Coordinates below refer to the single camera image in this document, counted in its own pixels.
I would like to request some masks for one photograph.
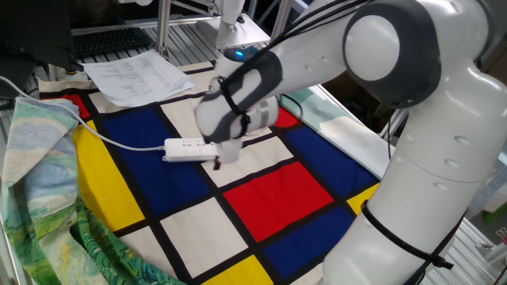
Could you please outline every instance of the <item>white cable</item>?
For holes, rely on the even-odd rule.
[[[148,147],[148,148],[137,148],[137,147],[130,147],[130,146],[122,145],[121,143],[118,143],[118,142],[115,142],[115,141],[113,141],[111,139],[108,139],[108,138],[104,137],[103,135],[101,135],[101,134],[97,133],[96,131],[94,131],[90,126],[88,126],[85,123],[84,120],[81,119],[81,117],[79,117],[78,114],[76,114],[74,111],[72,111],[71,108],[68,108],[67,106],[64,106],[64,105],[61,105],[61,104],[55,104],[55,103],[51,103],[51,102],[47,102],[47,101],[42,101],[42,100],[36,99],[34,97],[30,97],[25,92],[23,92],[21,89],[17,88],[17,86],[15,86],[14,83],[12,83],[9,79],[7,79],[7,78],[5,78],[3,76],[0,76],[0,80],[3,80],[4,82],[7,82],[16,91],[18,91],[21,96],[23,96],[25,98],[28,98],[28,99],[30,99],[32,101],[40,102],[40,103],[45,104],[45,105],[56,106],[56,107],[61,107],[61,108],[66,109],[67,111],[69,111],[82,124],[83,127],[86,128],[86,130],[88,130],[90,133],[96,135],[97,137],[101,138],[105,142],[108,142],[108,143],[111,143],[111,144],[113,144],[115,146],[124,148],[125,150],[132,150],[132,151],[164,150],[164,146]]]

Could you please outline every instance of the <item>green fabric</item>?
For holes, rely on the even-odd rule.
[[[482,213],[482,220],[485,223],[491,223],[495,219],[498,219],[498,217],[500,217],[505,211],[507,211],[507,203],[505,203],[503,206],[499,207],[493,213],[489,213],[487,211],[484,211]]]
[[[70,101],[53,102],[78,112]],[[17,100],[2,217],[23,268],[38,285],[183,285],[137,257],[86,209],[78,193],[76,127],[63,108]]]
[[[86,208],[81,198],[76,201],[76,209],[78,222],[71,233],[78,235],[77,239],[110,284],[184,285],[137,257]]]

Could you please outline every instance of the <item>red square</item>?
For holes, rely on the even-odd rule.
[[[301,122],[298,120],[298,118],[294,117],[291,113],[287,112],[287,110],[280,107],[278,119],[275,122],[275,127],[279,128],[292,127],[300,123]]]
[[[299,162],[255,178],[224,196],[256,241],[333,202]]]
[[[79,108],[79,116],[81,119],[86,119],[90,116],[88,110],[86,110],[85,105],[82,103],[81,97],[77,94],[63,95],[61,97],[56,98],[44,98],[43,100],[51,100],[51,99],[68,99],[72,101],[72,103]]]

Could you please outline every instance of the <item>black cable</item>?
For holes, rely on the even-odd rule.
[[[389,121],[387,121],[387,154],[389,155],[389,160],[391,160],[391,117],[392,113],[389,111]]]
[[[308,20],[309,18],[313,17],[314,15],[316,15],[318,13],[321,13],[322,11],[325,11],[325,10],[327,10],[327,9],[333,7],[333,6],[342,4],[343,2],[345,2],[345,0],[334,1],[334,2],[331,2],[331,3],[325,4],[324,6],[322,6],[320,8],[315,9],[315,10],[311,11],[310,13],[307,13],[306,15],[302,16],[300,19],[294,21],[291,25],[289,25],[284,30],[284,32],[288,32],[288,31],[294,29],[295,27],[297,27],[298,25],[300,25],[304,21]]]
[[[312,29],[316,29],[316,28],[321,27],[321,26],[323,26],[323,25],[327,25],[327,24],[332,23],[332,22],[334,22],[334,21],[336,21],[336,20],[342,19],[342,18],[343,18],[343,17],[345,17],[346,15],[349,15],[351,12],[355,12],[355,11],[356,11],[356,10],[358,10],[360,7],[358,7],[357,9],[355,9],[355,10],[353,10],[353,11],[351,11],[350,13],[347,13],[346,15],[342,15],[342,16],[340,16],[340,17],[336,17],[336,18],[335,18],[335,19],[333,19],[333,20],[330,20],[330,21],[327,21],[327,22],[325,22],[325,23],[322,23],[322,24],[320,24],[320,25],[318,25],[318,26],[312,27],[312,26],[314,26],[314,25],[316,25],[316,24],[319,24],[320,22],[322,22],[322,21],[324,21],[324,20],[326,20],[326,19],[329,19],[330,17],[335,16],[335,15],[337,15],[337,14],[339,14],[339,13],[341,13],[341,12],[345,11],[345,10],[348,10],[348,9],[350,9],[350,8],[354,7],[354,6],[358,6],[358,5],[360,5],[360,4],[363,4],[363,3],[365,3],[365,2],[370,2],[370,1],[371,1],[371,0],[358,0],[358,1],[356,1],[356,2],[352,2],[352,3],[349,3],[349,4],[347,4],[347,5],[344,5],[344,6],[342,6],[342,7],[338,8],[338,9],[336,9],[336,10],[333,10],[333,11],[331,11],[331,12],[329,12],[329,13],[327,13],[327,14],[325,14],[325,15],[321,16],[321,17],[318,17],[317,19],[315,19],[315,20],[313,20],[313,21],[309,22],[308,24],[304,25],[303,27],[298,28],[298,29],[296,29],[296,30],[295,30],[295,31],[293,31],[293,32],[290,32],[289,34],[287,34],[287,37],[288,37],[288,38],[291,38],[291,37],[293,37],[293,36],[298,36],[298,35],[303,34],[303,33],[305,33],[305,32],[309,32],[309,31],[311,31]]]
[[[36,92],[38,89],[39,89],[39,88],[38,88],[38,87],[36,87],[36,88],[34,88],[34,89],[32,89],[32,90],[28,91],[26,94],[27,94],[27,95],[30,95],[30,94],[32,94],[32,93],[34,93],[34,92]]]
[[[298,106],[299,108],[299,120],[303,120],[303,107],[301,106],[301,104],[294,98],[288,96],[287,94],[281,94],[280,95],[280,98],[282,97],[285,97],[287,99],[289,99],[290,101],[292,101],[296,106]]]
[[[341,13],[349,8],[352,8],[354,6],[358,6],[362,3],[366,3],[366,2],[370,2],[371,0],[360,0],[360,1],[356,1],[356,2],[352,2],[352,3],[349,3],[347,5],[344,5],[334,11],[331,11],[313,21],[311,21],[310,23],[307,23],[305,24],[304,26],[296,29],[295,31],[291,31],[291,29],[293,29],[294,27],[296,27],[297,25],[299,25],[302,21],[297,21],[294,25],[291,25],[291,27],[289,27],[288,29],[285,30],[285,32],[283,32],[282,34],[280,34],[277,38],[275,38],[273,40],[273,42],[271,42],[270,44],[268,44],[268,46],[264,47],[263,49],[261,49],[257,54],[255,54],[251,59],[247,60],[245,63],[243,63],[243,65],[241,65],[238,69],[236,69],[231,75],[229,75],[228,78],[226,78],[223,82],[223,85],[224,86],[228,86],[228,84],[235,80],[238,76],[241,76],[241,75],[244,75],[246,74],[248,71],[250,71],[250,67],[255,63],[257,62],[260,57],[262,57],[263,55],[265,55],[269,50],[271,50],[272,48],[274,48],[275,46],[277,46],[278,44],[282,43],[283,41],[285,40],[288,40],[294,36],[298,36],[298,35],[301,35],[305,32],[309,32],[316,24],[321,24],[320,22],[324,21],[325,19],[328,19],[329,17],[332,17],[332,16],[335,16],[337,15],[338,13]],[[312,12],[309,12],[308,15],[306,15],[304,18],[305,19],[308,19],[310,17],[313,17],[314,15],[322,12],[323,10],[326,10],[328,9],[329,7],[331,6],[335,6],[337,4],[340,4],[340,2],[336,3],[336,2],[332,2],[328,5],[325,5],[319,9],[316,9]],[[327,25],[333,21],[337,21],[339,19],[341,19],[342,17],[337,17],[331,21],[327,21],[326,23],[323,23],[322,25]]]
[[[493,283],[493,285],[497,285],[498,282],[500,282],[500,279],[502,278],[502,276],[507,272],[507,265],[504,266],[504,269],[501,271],[500,273],[500,276],[498,276],[498,278],[495,280],[495,282]]]
[[[397,245],[400,249],[403,249],[413,256],[421,258],[422,260],[428,261],[438,268],[446,268],[451,270],[454,266],[454,264],[447,262],[445,258],[440,256],[439,253],[436,253],[436,251],[433,251],[432,253],[424,252],[403,241],[399,236],[391,232],[370,212],[367,200],[364,201],[361,210],[364,217],[372,224],[372,226],[375,227],[384,237]]]
[[[212,17],[216,18],[216,17],[218,17],[218,15],[220,15],[220,10],[219,10],[219,7],[216,5],[215,1],[212,2],[212,5],[215,7],[216,14],[217,14],[217,16],[215,16],[215,14],[213,13],[213,7],[212,7],[212,13],[213,13]]]
[[[0,105],[0,112],[1,111],[6,111],[6,110],[10,110],[10,109],[13,109],[15,106],[14,104],[14,100],[9,100],[9,102],[5,103],[5,104],[2,104]]]

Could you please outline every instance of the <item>power cord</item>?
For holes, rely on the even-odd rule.
[[[34,93],[34,92],[36,92],[38,89],[39,89],[39,87],[36,87],[36,88],[34,88],[34,89],[32,89],[32,90],[28,91],[28,92],[27,92],[27,94],[28,94],[28,95],[30,95],[30,94],[32,94],[32,93]]]
[[[215,7],[215,9],[216,9],[216,16],[215,16],[215,13],[213,13],[213,7]],[[213,14],[212,15],[213,18],[216,18],[216,17],[218,17],[218,15],[220,15],[220,10],[219,10],[219,7],[216,5],[215,0],[212,1],[212,14]]]
[[[88,126],[88,124],[86,124],[86,122],[84,120],[81,119],[81,117],[79,117],[78,114],[76,114],[71,108],[68,108],[67,106],[64,106],[64,105],[60,105],[60,104],[55,104],[55,103],[51,103],[51,102],[48,102],[48,101],[42,101],[42,100],[39,100],[39,99],[36,99],[36,98],[33,98],[33,97],[30,97],[29,95],[27,95],[26,93],[24,93],[21,89],[17,88],[16,85],[14,85],[14,83],[12,83],[9,79],[3,77],[3,76],[0,76],[0,80],[3,80],[4,82],[7,82],[7,84],[9,84],[13,89],[15,89],[16,91],[19,92],[19,94],[22,96],[22,97],[25,97],[25,98],[28,98],[32,101],[35,101],[35,102],[39,102],[39,103],[42,103],[42,104],[45,104],[45,105],[50,105],[50,106],[56,106],[56,107],[60,107],[60,108],[64,108],[66,109],[68,112],[70,112],[72,114],[72,116],[74,116],[74,118],[76,120],[79,121],[79,123],[82,124],[82,126],[88,130],[90,133],[92,133],[93,135],[97,136],[98,138],[101,138],[103,141],[107,142],[107,143],[111,143],[112,145],[114,146],[118,146],[118,147],[121,147],[125,150],[132,150],[132,151],[154,151],[154,150],[164,150],[164,146],[157,146],[157,147],[148,147],[148,148],[138,148],[138,147],[131,147],[131,146],[125,146],[119,142],[115,142],[111,139],[108,139],[106,137],[104,137],[103,135],[97,133],[96,131],[94,131],[90,126]]]

